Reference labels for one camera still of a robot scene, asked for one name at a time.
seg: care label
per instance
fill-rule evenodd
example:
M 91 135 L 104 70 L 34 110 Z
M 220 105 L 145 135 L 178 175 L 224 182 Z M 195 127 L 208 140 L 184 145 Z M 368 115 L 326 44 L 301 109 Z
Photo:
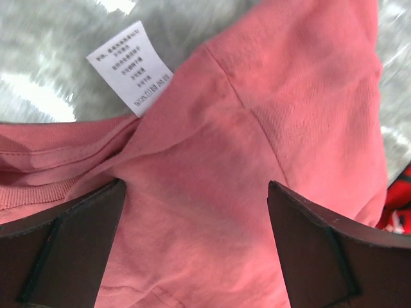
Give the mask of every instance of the care label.
M 151 45 L 141 21 L 87 59 L 138 117 L 153 105 L 173 77 Z

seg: gray surface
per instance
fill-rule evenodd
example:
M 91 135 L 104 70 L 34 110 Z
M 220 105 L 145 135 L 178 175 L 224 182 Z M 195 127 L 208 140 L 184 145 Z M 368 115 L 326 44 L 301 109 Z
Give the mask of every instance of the gray surface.
M 0 121 L 53 123 L 128 108 L 85 57 L 142 20 L 174 71 L 258 0 L 0 0 Z M 380 0 L 381 131 L 389 177 L 411 159 L 411 0 Z

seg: sleeve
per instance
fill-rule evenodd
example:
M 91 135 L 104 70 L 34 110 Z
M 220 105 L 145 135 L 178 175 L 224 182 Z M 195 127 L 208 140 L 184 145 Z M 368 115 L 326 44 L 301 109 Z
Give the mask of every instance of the sleeve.
M 288 186 L 375 225 L 387 187 L 377 1 L 266 0 L 208 43 Z

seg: pink cloth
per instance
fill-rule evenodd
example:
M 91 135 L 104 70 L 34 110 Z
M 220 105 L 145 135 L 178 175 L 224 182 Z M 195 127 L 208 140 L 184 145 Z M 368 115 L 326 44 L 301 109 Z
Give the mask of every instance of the pink cloth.
M 118 177 L 127 200 L 97 307 L 289 306 L 268 182 L 367 225 L 381 214 L 376 16 L 376 0 L 266 0 L 141 120 L 0 125 L 0 223 Z

